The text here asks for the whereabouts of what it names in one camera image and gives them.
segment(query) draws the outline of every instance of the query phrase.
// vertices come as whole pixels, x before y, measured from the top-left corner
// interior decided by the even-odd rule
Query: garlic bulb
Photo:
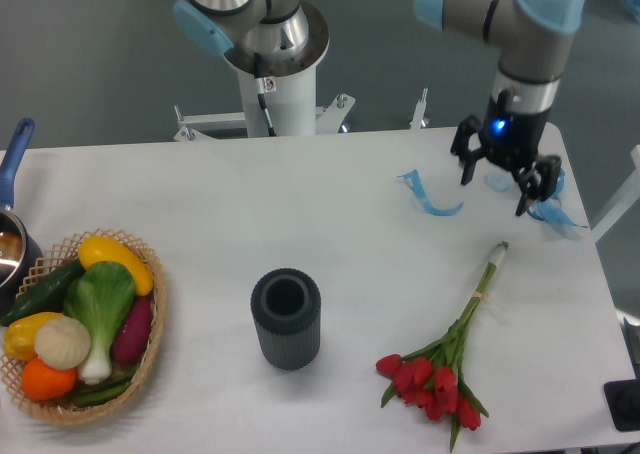
[[[34,350],[47,366],[60,371],[78,366],[91,348],[91,336],[82,323],[58,317],[44,324],[36,334]]]

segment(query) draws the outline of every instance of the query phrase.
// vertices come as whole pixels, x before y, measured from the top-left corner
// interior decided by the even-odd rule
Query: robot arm
[[[458,127],[451,153],[464,168],[462,184],[486,157],[509,171],[522,191],[520,216],[553,194],[558,156],[541,156],[538,143],[564,71],[585,0],[415,0],[418,18],[500,48],[498,72],[484,122]],[[478,134],[480,147],[469,149]]]
[[[301,0],[178,0],[173,12],[198,47],[224,55],[238,74],[249,137],[315,132],[315,68],[329,45],[317,9]]]
[[[174,16],[189,38],[210,54],[223,55],[260,23],[293,17],[300,0],[180,0]]]

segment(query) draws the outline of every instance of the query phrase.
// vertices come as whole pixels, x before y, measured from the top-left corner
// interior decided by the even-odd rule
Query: tulip bouquet
[[[481,424],[480,415],[489,417],[465,383],[462,360],[473,315],[487,298],[486,290],[508,246],[501,242],[494,248],[476,291],[444,336],[411,354],[391,354],[376,363],[377,371],[392,380],[382,395],[382,407],[397,396],[406,405],[424,409],[432,421],[451,416],[449,451],[453,451],[460,427],[475,431]]]

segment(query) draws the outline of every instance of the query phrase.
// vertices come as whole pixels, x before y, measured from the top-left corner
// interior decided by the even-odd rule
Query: blue pan handle
[[[36,128],[32,119],[22,119],[0,164],[0,207],[13,208],[13,185],[22,156]]]

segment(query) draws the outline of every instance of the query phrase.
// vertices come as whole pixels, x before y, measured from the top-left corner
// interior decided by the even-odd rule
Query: white table
[[[491,247],[507,262],[467,344],[465,374],[491,418],[456,453],[637,441],[615,430],[602,385],[633,377],[587,229],[516,218],[518,193],[459,186],[453,129],[29,151],[15,212],[43,247],[124,229],[163,261],[170,311],[162,355],[131,409],[92,427],[32,421],[0,394],[0,453],[448,452],[449,423],[379,408],[374,363],[443,334]],[[563,206],[586,216],[560,133]],[[417,168],[437,218],[396,176]],[[295,267],[322,293],[322,344],[306,368],[263,358],[249,308],[268,271]]]

